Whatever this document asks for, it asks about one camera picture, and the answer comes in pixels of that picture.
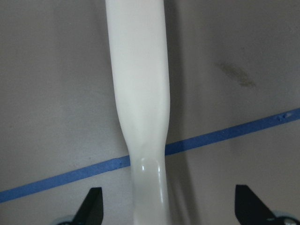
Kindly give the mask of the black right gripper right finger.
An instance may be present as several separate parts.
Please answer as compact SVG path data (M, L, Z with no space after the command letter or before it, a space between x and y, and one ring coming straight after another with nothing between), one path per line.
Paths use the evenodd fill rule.
M247 185L236 185L234 212L241 225L270 225L276 216Z

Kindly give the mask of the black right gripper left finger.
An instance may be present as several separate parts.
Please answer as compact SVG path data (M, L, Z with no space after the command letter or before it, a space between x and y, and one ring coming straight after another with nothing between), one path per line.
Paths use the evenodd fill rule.
M101 187L89 190L72 220L73 225L101 225L104 219L103 193Z

